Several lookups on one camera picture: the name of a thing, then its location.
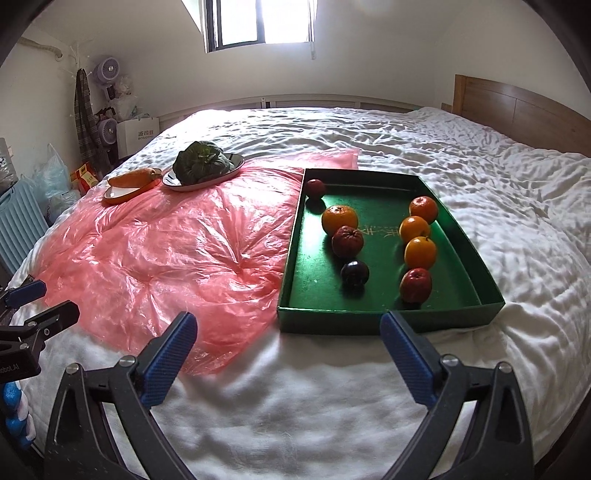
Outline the red apple front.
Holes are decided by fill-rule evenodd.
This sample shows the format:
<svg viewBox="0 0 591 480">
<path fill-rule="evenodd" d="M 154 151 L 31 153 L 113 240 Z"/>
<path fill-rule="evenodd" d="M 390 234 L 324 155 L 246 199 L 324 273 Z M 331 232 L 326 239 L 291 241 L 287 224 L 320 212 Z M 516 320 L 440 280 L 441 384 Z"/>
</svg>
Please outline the red apple front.
<svg viewBox="0 0 591 480">
<path fill-rule="evenodd" d="M 399 291 L 403 301 L 422 304 L 428 300 L 433 289 L 431 273 L 424 268 L 409 270 L 401 279 Z"/>
</svg>

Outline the smooth orange with stem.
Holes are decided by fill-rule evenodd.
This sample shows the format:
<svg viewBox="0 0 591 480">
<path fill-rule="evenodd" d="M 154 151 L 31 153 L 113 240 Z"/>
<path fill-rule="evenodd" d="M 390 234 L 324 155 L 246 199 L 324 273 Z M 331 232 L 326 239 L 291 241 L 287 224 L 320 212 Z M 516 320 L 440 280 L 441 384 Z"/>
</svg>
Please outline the smooth orange with stem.
<svg viewBox="0 0 591 480">
<path fill-rule="evenodd" d="M 408 241 L 405 247 L 404 261 L 408 269 L 431 269 L 437 261 L 438 250 L 435 242 L 425 236 L 418 236 Z"/>
</svg>

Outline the dark purple plum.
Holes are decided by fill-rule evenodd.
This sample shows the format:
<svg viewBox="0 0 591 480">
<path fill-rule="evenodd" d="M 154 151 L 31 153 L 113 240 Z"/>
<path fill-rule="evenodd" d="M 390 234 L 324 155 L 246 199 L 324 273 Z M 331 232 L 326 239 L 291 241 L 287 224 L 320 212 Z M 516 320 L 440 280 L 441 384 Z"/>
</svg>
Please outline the dark purple plum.
<svg viewBox="0 0 591 480">
<path fill-rule="evenodd" d="M 360 260 L 349 261 L 341 269 L 342 284 L 349 288 L 360 288 L 367 284 L 370 278 L 369 266 Z"/>
</svg>

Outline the small orange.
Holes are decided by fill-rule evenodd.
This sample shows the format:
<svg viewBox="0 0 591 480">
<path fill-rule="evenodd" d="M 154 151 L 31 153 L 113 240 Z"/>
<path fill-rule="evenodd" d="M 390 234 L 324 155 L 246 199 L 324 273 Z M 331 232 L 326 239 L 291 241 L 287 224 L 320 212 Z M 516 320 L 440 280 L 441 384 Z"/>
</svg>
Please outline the small orange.
<svg viewBox="0 0 591 480">
<path fill-rule="evenodd" d="M 359 217 L 356 210 L 348 205 L 332 205 L 322 212 L 322 230 L 329 237 L 335 235 L 340 227 L 356 228 L 359 226 Z"/>
</svg>

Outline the small red apple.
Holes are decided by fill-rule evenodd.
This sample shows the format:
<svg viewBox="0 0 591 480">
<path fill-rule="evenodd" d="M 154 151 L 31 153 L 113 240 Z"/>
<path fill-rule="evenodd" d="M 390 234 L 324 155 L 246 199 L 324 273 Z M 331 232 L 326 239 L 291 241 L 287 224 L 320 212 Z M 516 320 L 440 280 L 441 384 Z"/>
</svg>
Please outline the small red apple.
<svg viewBox="0 0 591 480">
<path fill-rule="evenodd" d="M 313 201 L 321 200 L 325 196 L 325 193 L 327 193 L 327 187 L 322 180 L 311 179 L 305 182 L 304 193 L 308 199 Z"/>
</svg>

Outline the light blue suitcase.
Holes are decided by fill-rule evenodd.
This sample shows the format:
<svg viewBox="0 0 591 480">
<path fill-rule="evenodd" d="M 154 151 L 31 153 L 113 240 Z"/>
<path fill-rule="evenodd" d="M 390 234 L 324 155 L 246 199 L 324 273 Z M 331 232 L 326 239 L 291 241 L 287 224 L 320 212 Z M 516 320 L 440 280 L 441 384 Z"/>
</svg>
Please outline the light blue suitcase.
<svg viewBox="0 0 591 480">
<path fill-rule="evenodd" d="M 13 275 L 48 229 L 32 188 L 24 180 L 1 196 L 0 223 L 1 265 Z"/>
</svg>

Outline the pink plastic sheet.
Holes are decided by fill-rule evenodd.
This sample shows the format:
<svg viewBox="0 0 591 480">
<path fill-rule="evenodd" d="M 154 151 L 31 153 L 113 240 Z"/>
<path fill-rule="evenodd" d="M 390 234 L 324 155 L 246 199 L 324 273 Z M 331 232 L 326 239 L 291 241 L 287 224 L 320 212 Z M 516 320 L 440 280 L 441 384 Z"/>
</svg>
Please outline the pink plastic sheet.
<svg viewBox="0 0 591 480">
<path fill-rule="evenodd" d="M 192 313 L 198 339 L 184 371 L 213 373 L 276 320 L 304 170 L 356 165 L 355 149 L 259 157 L 219 185 L 157 186 L 117 206 L 95 189 L 47 235 L 31 270 L 48 303 L 75 302 L 79 326 L 125 352 Z"/>
</svg>

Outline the grey printed plastic bag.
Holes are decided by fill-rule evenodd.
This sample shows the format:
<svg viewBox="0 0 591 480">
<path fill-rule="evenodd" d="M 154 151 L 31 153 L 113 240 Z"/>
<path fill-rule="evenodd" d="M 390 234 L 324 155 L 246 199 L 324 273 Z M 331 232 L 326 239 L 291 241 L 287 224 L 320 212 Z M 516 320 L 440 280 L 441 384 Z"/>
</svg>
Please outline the grey printed plastic bag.
<svg viewBox="0 0 591 480">
<path fill-rule="evenodd" d="M 0 194 L 3 195 L 16 182 L 18 177 L 12 163 L 6 140 L 0 138 Z"/>
</svg>

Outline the translucent blue plastic bag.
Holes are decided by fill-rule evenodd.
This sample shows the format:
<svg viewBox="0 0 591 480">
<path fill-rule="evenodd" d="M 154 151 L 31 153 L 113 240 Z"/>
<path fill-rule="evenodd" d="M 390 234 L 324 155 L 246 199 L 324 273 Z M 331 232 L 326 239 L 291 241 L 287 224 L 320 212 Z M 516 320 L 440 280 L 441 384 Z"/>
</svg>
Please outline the translucent blue plastic bag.
<svg viewBox="0 0 591 480">
<path fill-rule="evenodd" d="M 47 145 L 47 159 L 34 169 L 31 182 L 35 199 L 49 225 L 81 199 L 65 163 L 52 144 Z"/>
</svg>

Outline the orange oval dish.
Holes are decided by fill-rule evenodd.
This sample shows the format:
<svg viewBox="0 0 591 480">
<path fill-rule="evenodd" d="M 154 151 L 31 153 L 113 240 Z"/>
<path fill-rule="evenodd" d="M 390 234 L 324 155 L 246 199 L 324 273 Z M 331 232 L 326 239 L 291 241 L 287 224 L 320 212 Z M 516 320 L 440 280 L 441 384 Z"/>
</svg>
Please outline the orange oval dish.
<svg viewBox="0 0 591 480">
<path fill-rule="evenodd" d="M 103 194 L 102 201 L 106 205 L 119 205 L 157 187 L 160 183 L 161 179 L 157 178 L 141 187 L 109 186 Z"/>
</svg>

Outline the red yellow snack bag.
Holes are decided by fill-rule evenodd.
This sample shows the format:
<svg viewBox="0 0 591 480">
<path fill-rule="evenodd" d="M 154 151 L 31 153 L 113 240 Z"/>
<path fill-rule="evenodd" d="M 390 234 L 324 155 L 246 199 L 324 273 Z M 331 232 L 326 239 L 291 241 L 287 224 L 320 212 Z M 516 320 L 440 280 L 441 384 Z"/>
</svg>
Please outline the red yellow snack bag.
<svg viewBox="0 0 591 480">
<path fill-rule="evenodd" d="M 82 196 L 99 183 L 97 174 L 89 162 L 84 163 L 82 166 L 74 170 L 70 174 L 70 181 L 72 186 L 77 189 Z"/>
</svg>

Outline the grey rimmed white plate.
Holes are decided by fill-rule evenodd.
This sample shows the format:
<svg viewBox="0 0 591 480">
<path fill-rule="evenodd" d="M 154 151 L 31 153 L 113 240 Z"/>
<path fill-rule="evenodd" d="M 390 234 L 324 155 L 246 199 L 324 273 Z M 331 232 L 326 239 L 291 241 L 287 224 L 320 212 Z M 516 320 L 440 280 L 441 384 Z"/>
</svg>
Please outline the grey rimmed white plate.
<svg viewBox="0 0 591 480">
<path fill-rule="evenodd" d="M 176 192 L 190 192 L 221 184 L 240 172 L 245 158 L 226 153 L 212 156 L 208 161 L 176 162 L 163 176 L 165 187 Z"/>
</svg>

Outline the plaid scarf hanging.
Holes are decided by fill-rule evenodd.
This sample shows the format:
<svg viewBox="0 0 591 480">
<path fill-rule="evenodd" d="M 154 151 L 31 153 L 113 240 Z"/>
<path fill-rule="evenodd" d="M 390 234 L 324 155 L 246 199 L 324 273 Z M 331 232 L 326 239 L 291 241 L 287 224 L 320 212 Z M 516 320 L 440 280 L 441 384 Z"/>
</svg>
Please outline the plaid scarf hanging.
<svg viewBox="0 0 591 480">
<path fill-rule="evenodd" d="M 100 178 L 104 177 L 110 171 L 110 162 L 99 137 L 87 74 L 83 68 L 76 72 L 74 120 L 81 161 L 89 163 Z"/>
</svg>

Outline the green shallow tray box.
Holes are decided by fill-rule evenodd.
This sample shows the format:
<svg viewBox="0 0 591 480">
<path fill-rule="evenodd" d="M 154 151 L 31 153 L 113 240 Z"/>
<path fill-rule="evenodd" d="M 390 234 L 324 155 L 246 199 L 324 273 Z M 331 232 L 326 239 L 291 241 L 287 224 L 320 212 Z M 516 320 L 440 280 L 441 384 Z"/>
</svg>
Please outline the green shallow tray box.
<svg viewBox="0 0 591 480">
<path fill-rule="evenodd" d="M 433 290 L 419 307 L 399 296 L 406 272 L 399 227 L 411 201 L 435 193 L 418 176 L 385 171 L 311 168 L 304 180 L 327 187 L 321 201 L 301 193 L 277 304 L 280 331 L 304 335 L 377 335 L 380 319 L 399 311 L 417 332 L 488 325 L 505 300 L 485 262 L 444 206 L 431 226 L 438 256 L 430 272 Z M 322 212 L 332 205 L 356 210 L 365 246 L 358 256 L 370 268 L 359 291 L 342 284 L 344 260 L 335 256 L 322 230 Z"/>
</svg>

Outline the wooden headboard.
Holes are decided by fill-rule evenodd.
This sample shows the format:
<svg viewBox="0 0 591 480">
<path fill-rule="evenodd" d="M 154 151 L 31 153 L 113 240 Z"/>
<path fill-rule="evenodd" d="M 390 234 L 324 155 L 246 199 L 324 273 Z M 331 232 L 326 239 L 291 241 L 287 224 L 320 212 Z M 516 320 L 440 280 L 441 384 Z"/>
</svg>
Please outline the wooden headboard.
<svg viewBox="0 0 591 480">
<path fill-rule="evenodd" d="M 442 109 L 533 148 L 590 155 L 590 120 L 529 90 L 457 74 L 453 102 Z"/>
</svg>

